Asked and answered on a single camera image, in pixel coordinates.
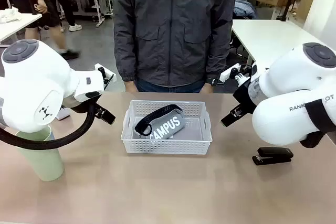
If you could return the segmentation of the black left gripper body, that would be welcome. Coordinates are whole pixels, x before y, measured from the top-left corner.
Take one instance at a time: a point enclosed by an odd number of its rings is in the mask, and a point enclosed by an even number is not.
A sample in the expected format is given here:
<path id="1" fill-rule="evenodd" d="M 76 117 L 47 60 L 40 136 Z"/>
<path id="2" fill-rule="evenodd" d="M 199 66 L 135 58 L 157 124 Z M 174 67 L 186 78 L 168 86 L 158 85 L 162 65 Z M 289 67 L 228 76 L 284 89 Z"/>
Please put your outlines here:
<path id="1" fill-rule="evenodd" d="M 105 109 L 97 104 L 94 100 L 87 100 L 85 102 L 80 103 L 77 106 L 77 113 L 91 113 L 96 118 L 102 118 L 105 113 Z"/>

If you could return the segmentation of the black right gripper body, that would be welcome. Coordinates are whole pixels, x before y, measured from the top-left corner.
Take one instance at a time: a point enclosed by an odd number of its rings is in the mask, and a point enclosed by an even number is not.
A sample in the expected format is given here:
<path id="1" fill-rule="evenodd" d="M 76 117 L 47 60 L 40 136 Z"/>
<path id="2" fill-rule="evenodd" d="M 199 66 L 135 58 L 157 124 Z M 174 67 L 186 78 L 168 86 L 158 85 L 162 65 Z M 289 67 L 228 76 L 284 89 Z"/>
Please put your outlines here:
<path id="1" fill-rule="evenodd" d="M 235 115 L 253 114 L 256 108 L 256 105 L 253 103 L 248 93 L 249 85 L 250 80 L 246 80 L 233 94 L 233 97 L 239 103 L 239 105 L 234 108 Z"/>

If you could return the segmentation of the black stapler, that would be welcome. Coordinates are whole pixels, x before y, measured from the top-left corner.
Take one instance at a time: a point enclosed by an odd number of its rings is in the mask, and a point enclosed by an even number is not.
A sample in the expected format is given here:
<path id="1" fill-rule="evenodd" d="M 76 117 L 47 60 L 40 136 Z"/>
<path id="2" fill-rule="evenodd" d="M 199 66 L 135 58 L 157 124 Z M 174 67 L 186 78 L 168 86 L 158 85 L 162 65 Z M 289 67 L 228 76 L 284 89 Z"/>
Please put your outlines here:
<path id="1" fill-rule="evenodd" d="M 258 155 L 252 157 L 257 166 L 287 163 L 293 158 L 292 151 L 283 147 L 260 147 L 257 152 Z"/>

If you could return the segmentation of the grey CAMPUS zipper pouch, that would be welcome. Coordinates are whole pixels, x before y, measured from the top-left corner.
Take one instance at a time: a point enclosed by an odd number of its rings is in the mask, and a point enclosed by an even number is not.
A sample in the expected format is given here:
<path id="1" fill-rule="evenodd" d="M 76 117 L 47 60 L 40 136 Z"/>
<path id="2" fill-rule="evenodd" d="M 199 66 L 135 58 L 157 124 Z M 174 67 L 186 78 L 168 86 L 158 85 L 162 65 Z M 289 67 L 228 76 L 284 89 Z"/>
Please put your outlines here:
<path id="1" fill-rule="evenodd" d="M 165 140 L 184 128 L 186 120 L 183 109 L 169 104 L 142 118 L 134 127 L 141 139 Z"/>

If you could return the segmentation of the pale green plastic cup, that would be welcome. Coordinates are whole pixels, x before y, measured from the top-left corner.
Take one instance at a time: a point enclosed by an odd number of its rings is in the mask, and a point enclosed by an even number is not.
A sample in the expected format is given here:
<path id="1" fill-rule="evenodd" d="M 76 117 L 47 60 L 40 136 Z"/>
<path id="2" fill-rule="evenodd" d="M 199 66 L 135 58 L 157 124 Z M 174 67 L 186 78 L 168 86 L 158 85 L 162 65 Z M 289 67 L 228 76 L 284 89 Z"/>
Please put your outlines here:
<path id="1" fill-rule="evenodd" d="M 35 133 L 19 131 L 16 133 L 16 136 L 39 142 L 55 139 L 50 126 L 44 127 L 42 130 Z M 40 151 L 19 148 L 18 150 L 26 158 L 30 167 L 42 181 L 50 182 L 58 179 L 63 174 L 64 164 L 58 149 Z"/>

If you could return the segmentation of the white perforated plastic basket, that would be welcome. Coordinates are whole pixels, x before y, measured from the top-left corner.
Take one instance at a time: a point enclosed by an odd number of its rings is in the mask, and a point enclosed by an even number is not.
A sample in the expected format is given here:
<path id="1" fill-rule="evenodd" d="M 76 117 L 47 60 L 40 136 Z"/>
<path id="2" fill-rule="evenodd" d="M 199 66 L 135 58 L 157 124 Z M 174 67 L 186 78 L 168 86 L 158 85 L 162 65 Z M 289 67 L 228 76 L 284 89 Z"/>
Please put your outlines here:
<path id="1" fill-rule="evenodd" d="M 165 140 L 141 139 L 135 125 L 146 115 L 169 104 L 183 109 L 183 129 Z M 205 155 L 212 142 L 211 122 L 205 102 L 132 100 L 125 113 L 121 134 L 127 153 Z"/>

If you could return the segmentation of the person's right hand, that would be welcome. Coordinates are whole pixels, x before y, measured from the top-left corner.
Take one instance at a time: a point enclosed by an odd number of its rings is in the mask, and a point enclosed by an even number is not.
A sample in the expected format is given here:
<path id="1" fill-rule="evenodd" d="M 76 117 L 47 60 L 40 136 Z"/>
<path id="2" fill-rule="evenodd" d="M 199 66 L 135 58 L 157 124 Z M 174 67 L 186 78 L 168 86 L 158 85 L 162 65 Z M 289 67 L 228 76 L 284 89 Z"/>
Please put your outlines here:
<path id="1" fill-rule="evenodd" d="M 126 92 L 131 92 L 131 93 L 138 92 L 138 89 L 137 89 L 134 81 L 124 82 L 124 86 L 125 86 L 125 91 Z"/>

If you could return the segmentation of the large white table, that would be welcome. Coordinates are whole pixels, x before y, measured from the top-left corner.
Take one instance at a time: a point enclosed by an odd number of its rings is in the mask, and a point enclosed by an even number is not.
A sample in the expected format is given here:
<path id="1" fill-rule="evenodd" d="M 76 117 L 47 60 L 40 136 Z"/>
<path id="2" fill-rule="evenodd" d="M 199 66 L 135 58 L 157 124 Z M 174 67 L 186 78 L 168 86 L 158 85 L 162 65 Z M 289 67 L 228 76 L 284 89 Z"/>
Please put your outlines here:
<path id="1" fill-rule="evenodd" d="M 290 21 L 234 19 L 232 31 L 244 46 L 252 62 L 268 68 L 292 48 L 306 42 L 322 41 Z"/>

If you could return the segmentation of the blue jacket on chair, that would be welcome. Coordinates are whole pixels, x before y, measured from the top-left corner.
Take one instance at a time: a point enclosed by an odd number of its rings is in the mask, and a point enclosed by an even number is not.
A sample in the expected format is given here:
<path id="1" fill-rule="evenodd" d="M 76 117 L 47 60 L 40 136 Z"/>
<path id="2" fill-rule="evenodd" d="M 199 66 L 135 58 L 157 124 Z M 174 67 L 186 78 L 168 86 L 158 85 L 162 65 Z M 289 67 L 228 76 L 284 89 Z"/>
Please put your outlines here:
<path id="1" fill-rule="evenodd" d="M 235 0 L 233 19 L 256 19 L 256 9 L 250 2 Z"/>

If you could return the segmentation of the person in grey jacket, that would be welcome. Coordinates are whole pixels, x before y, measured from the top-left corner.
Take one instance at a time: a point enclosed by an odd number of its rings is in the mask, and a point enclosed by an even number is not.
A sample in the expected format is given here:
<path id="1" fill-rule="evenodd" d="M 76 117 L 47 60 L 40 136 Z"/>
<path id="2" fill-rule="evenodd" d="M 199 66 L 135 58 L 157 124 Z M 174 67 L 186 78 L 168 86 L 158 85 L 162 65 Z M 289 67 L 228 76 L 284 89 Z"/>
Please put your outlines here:
<path id="1" fill-rule="evenodd" d="M 199 93 L 226 66 L 235 0 L 113 0 L 114 56 L 138 92 Z"/>

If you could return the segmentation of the white table with cloth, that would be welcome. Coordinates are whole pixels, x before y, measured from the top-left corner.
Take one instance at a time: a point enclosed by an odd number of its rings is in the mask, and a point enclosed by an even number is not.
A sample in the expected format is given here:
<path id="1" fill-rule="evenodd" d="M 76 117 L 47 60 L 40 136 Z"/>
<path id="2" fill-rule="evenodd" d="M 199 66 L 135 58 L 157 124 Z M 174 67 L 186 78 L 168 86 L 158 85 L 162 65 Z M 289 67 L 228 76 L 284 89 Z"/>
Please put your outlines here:
<path id="1" fill-rule="evenodd" d="M 14 36 L 17 40 L 16 33 L 24 29 L 29 24 L 42 18 L 42 14 L 21 14 L 19 20 L 14 20 L 9 23 L 0 24 L 0 43 L 7 38 Z"/>

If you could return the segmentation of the white crumpled cloth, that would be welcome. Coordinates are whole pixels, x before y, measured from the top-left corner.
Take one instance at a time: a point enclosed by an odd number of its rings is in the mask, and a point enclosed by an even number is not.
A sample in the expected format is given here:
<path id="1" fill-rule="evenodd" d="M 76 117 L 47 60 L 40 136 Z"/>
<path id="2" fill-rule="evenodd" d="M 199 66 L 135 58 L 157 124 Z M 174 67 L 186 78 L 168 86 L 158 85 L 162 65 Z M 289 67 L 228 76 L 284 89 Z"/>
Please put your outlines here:
<path id="1" fill-rule="evenodd" d="M 15 7 L 0 10 L 0 24 L 21 20 L 22 14 Z"/>

